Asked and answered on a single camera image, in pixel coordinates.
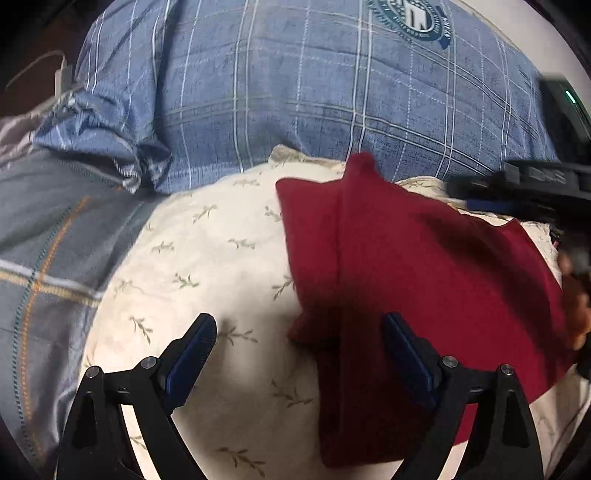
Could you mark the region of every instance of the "red fabric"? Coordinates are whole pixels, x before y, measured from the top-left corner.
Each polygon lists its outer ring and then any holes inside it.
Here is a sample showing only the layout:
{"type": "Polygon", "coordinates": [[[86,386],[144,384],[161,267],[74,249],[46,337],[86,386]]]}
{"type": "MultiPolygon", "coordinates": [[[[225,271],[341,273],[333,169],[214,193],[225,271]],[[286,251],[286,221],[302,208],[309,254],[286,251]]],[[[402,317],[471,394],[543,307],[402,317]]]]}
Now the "red fabric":
{"type": "Polygon", "coordinates": [[[303,307],[289,336],[316,357],[327,466],[401,459],[428,425],[387,361],[383,313],[467,367],[513,365],[530,402],[571,365],[560,287],[518,222],[493,227],[406,192],[369,154],[351,157],[342,180],[284,179],[277,192],[303,307]]]}

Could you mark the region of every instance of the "circular emblem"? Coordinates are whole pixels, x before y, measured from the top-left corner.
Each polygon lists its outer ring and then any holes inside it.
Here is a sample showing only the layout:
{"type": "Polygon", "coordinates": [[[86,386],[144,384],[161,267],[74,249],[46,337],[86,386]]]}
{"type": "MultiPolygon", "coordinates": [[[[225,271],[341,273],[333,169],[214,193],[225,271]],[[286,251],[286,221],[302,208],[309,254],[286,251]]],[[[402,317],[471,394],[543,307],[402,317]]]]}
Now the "circular emblem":
{"type": "Polygon", "coordinates": [[[410,38],[437,41],[449,45],[449,22],[441,7],[434,8],[426,0],[368,0],[380,20],[410,38]]]}

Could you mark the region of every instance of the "white floral fabric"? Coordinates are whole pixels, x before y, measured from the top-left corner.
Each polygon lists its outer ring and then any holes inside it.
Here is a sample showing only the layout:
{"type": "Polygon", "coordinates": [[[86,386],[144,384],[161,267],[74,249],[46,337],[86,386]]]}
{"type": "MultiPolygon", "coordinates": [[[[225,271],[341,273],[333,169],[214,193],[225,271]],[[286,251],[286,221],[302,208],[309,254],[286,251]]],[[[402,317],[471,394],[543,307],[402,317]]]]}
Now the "white floral fabric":
{"type": "MultiPolygon", "coordinates": [[[[216,319],[216,346],[187,404],[173,415],[210,480],[389,480],[400,464],[324,467],[316,364],[287,339],[301,308],[275,182],[331,181],[344,169],[342,163],[280,145],[264,165],[172,195],[156,208],[98,308],[81,375],[94,364],[105,372],[132,368],[148,355],[159,356],[199,313],[216,319]]],[[[440,180],[419,177],[400,185],[468,213],[462,202],[445,197],[440,180]]],[[[479,216],[494,225],[507,221],[479,216]]],[[[548,226],[523,227],[558,279],[548,226]]],[[[586,409],[587,388],[571,370],[531,406],[547,469],[586,409]]],[[[124,414],[144,476],[158,479],[132,408],[125,407],[124,414]]],[[[454,447],[441,478],[454,476],[464,448],[454,447]]]]}

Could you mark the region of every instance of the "power adapter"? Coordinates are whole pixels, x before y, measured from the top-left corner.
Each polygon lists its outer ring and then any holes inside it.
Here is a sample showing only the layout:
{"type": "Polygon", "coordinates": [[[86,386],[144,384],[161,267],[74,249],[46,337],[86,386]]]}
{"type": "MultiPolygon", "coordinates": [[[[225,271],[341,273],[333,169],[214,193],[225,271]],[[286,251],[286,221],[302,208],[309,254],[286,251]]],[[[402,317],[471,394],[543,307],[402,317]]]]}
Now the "power adapter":
{"type": "Polygon", "coordinates": [[[67,92],[72,86],[72,65],[62,62],[61,68],[56,70],[55,82],[55,96],[61,97],[64,92],[67,92]]]}

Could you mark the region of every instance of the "finger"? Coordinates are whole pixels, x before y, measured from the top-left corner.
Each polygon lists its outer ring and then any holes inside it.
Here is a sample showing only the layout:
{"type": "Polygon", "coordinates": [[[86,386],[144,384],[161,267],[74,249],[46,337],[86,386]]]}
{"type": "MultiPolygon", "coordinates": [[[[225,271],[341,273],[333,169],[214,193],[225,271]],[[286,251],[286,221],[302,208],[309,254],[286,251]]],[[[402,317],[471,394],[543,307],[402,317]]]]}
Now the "finger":
{"type": "Polygon", "coordinates": [[[573,272],[573,263],[566,254],[558,254],[558,268],[563,275],[570,275],[573,272]]]}
{"type": "Polygon", "coordinates": [[[581,283],[567,275],[563,277],[563,309],[566,318],[566,343],[579,349],[591,330],[591,310],[587,308],[589,295],[581,283]]]}

